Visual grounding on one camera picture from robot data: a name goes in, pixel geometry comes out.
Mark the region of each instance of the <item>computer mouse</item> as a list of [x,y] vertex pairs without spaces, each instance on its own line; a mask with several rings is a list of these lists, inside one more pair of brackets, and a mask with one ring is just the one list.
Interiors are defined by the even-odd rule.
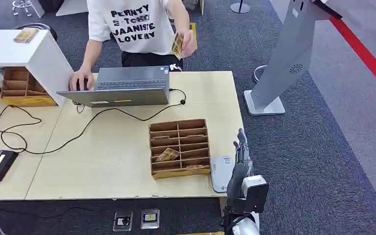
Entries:
[[[88,79],[87,78],[84,78],[84,90],[85,91],[88,91],[89,89],[87,88],[87,81],[88,81]],[[80,91],[80,82],[79,82],[79,80],[77,80],[77,91]]]

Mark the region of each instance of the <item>laptop keyboard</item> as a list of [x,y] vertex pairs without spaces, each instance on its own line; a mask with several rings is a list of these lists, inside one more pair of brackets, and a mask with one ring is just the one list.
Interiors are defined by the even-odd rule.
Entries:
[[165,80],[142,80],[142,81],[119,81],[119,82],[98,82],[98,90],[128,90],[128,89],[149,89],[166,88]]

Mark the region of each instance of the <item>red tape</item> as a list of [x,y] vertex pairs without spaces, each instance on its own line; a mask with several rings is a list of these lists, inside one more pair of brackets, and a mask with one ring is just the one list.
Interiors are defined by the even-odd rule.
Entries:
[[341,19],[331,17],[330,21],[376,77],[376,58]]

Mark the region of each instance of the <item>cardboard compartment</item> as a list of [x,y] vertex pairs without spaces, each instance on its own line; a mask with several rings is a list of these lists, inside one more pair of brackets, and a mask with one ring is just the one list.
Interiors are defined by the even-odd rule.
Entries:
[[178,124],[176,121],[150,124],[149,132],[156,131],[177,131]]
[[173,160],[173,161],[168,161],[168,162],[152,163],[152,171],[169,170],[169,169],[181,169],[181,161]]
[[179,139],[179,143],[180,144],[208,143],[208,136],[182,137]]
[[28,81],[29,71],[25,67],[6,67],[3,72],[5,81]]
[[201,149],[195,149],[187,152],[181,153],[181,159],[187,160],[187,159],[194,159],[194,158],[204,158],[208,157],[210,155],[210,151],[208,148],[201,148]]
[[157,131],[149,133],[151,140],[157,140],[159,138],[177,138],[178,131]]
[[153,156],[159,156],[159,155],[162,154],[162,153],[165,151],[165,149],[167,149],[167,148],[171,148],[171,149],[173,149],[173,150],[175,150],[175,151],[180,152],[180,150],[179,150],[179,145],[170,145],[170,146],[158,146],[158,147],[152,147],[152,148],[151,148],[152,157],[153,157]]
[[205,128],[205,119],[193,119],[178,122],[178,130]]
[[1,99],[20,107],[57,106],[25,67],[6,67],[3,73]]
[[170,146],[170,145],[179,145],[179,138],[172,139],[156,139],[150,141],[151,147],[157,146]]
[[24,97],[26,91],[19,91],[19,90],[3,90],[2,97]]
[[35,78],[30,74],[28,79],[28,88],[29,91],[33,92],[40,92],[43,94],[47,94],[47,92],[44,90],[43,86]]
[[[210,149],[204,119],[153,123],[149,126],[151,174],[154,179],[210,173]],[[171,148],[180,155],[165,162],[155,160]]]
[[25,91],[27,81],[15,81],[15,80],[9,80],[9,81],[3,81],[2,90],[3,91]]
[[42,93],[42,92],[35,92],[35,91],[26,91],[26,96],[47,96],[47,93]]
[[206,128],[196,128],[196,129],[187,129],[187,130],[179,131],[179,137],[206,136],[206,135],[208,135]]
[[181,145],[180,147],[180,152],[187,152],[200,148],[208,148],[208,143],[190,143]]

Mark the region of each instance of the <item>printed text on t-shirt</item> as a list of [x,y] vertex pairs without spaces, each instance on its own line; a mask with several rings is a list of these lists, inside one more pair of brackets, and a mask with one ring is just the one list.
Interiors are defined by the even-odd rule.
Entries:
[[132,40],[146,40],[155,37],[155,31],[152,30],[156,27],[153,23],[149,23],[148,4],[137,9],[129,9],[122,12],[111,11],[111,14],[113,25],[117,27],[112,33],[117,36],[120,43],[130,42]]

